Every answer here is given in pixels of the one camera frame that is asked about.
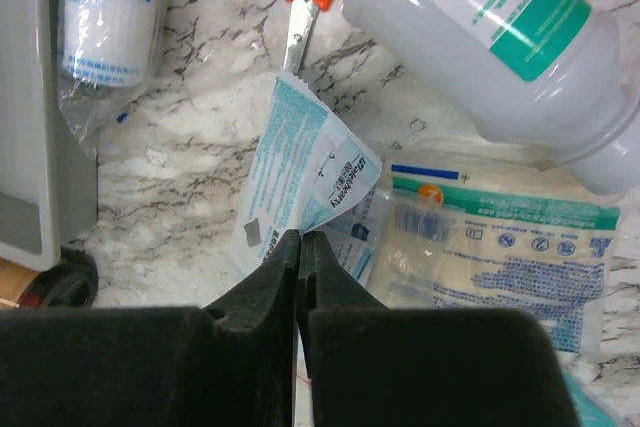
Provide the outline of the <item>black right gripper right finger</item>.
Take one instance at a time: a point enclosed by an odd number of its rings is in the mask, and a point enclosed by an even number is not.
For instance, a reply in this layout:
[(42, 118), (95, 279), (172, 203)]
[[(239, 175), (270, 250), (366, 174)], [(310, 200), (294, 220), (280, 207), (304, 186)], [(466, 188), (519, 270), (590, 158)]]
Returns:
[(299, 320), (318, 426), (575, 426), (559, 362), (530, 315), (390, 309), (306, 234)]

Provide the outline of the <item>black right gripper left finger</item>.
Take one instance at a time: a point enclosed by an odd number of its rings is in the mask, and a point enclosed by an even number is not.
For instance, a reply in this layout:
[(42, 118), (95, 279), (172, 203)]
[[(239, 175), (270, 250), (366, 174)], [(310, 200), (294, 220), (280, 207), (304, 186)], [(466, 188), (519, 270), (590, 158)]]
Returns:
[(290, 426), (300, 237), (207, 307), (1, 316), (5, 426)]

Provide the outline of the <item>clear ziplock bag red line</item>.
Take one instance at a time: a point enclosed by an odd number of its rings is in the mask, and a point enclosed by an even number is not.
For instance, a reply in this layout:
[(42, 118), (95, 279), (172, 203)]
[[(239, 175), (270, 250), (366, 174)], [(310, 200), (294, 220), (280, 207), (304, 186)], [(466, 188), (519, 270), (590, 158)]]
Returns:
[(373, 270), (391, 200), (390, 191), (373, 188), (360, 203), (319, 229), (338, 264), (362, 286)]

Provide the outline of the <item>cream gloves green stripe packet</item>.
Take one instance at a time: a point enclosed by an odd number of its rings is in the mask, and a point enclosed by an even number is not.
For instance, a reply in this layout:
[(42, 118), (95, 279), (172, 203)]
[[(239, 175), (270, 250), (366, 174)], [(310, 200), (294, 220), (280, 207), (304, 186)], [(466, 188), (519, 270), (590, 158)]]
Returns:
[(386, 150), (367, 288), (396, 308), (524, 311), (556, 350), (600, 348), (621, 217), (566, 172), (478, 149)]

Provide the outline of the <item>light blue printed sachet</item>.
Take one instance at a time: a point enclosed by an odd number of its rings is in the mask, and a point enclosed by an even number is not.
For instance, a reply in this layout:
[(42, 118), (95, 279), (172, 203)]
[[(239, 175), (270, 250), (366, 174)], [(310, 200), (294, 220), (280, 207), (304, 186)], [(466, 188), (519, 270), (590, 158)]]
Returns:
[(248, 276), (284, 233), (304, 235), (357, 205), (381, 159), (298, 77), (281, 71), (248, 177), (230, 257)]

